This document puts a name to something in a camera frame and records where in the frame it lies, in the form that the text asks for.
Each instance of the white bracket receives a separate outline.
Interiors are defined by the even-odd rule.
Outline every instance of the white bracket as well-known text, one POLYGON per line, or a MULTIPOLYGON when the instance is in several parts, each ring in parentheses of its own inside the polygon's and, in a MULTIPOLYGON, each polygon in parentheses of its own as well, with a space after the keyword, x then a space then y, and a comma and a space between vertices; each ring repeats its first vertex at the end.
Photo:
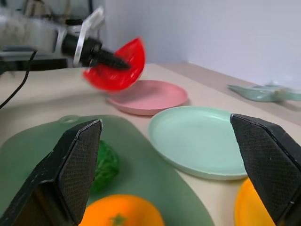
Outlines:
POLYGON ((102 7, 97 8, 90 16, 88 16, 84 20, 79 33, 79 41, 77 43, 76 51, 74 55, 74 60, 73 60, 74 66, 79 65, 80 55, 83 49, 87 32, 90 30, 99 29, 103 20, 104 20, 104 11, 102 7))

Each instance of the green cutting board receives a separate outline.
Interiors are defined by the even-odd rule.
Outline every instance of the green cutting board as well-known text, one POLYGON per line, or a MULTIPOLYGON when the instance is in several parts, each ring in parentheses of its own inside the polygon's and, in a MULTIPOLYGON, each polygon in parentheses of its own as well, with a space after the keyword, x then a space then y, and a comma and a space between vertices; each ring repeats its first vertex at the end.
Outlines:
POLYGON ((65 116, 11 137, 0 153, 0 214, 67 129, 97 118, 103 121, 101 139, 119 155, 120 173, 101 193, 90 196, 88 204, 110 194, 134 194, 152 202, 166 226, 214 225, 203 203, 140 131, 109 115, 65 116))

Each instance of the mint green plate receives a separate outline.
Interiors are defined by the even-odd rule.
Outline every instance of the mint green plate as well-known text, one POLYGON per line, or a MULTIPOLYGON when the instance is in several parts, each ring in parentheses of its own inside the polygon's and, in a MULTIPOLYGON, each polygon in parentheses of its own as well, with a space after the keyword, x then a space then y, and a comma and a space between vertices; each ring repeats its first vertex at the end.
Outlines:
POLYGON ((165 160, 186 173, 217 180, 244 178, 230 115, 198 106, 162 111, 151 119, 150 142, 165 160))

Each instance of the mint green dish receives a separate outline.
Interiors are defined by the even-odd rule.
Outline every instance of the mint green dish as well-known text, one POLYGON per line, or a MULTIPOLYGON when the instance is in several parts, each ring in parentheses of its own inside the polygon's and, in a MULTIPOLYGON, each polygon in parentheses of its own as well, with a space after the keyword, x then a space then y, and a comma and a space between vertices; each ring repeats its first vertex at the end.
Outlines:
POLYGON ((228 85, 228 89, 246 99, 259 102, 301 101, 301 90, 273 84, 252 87, 228 85))
POLYGON ((151 119, 150 142, 165 160, 188 174, 217 180, 244 178, 230 115, 199 106, 167 109, 151 119))

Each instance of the red bowl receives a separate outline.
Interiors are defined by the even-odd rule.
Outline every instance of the red bowl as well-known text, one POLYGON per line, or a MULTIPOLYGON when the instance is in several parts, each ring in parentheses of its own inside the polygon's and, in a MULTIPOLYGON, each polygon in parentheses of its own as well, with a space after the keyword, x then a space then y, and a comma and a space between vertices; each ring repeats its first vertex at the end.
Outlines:
POLYGON ((117 70, 98 65, 83 72, 84 78, 95 88, 106 91, 121 91, 133 85, 141 76, 145 65, 145 52, 141 39, 137 38, 119 49, 116 56, 124 59, 131 68, 117 70))

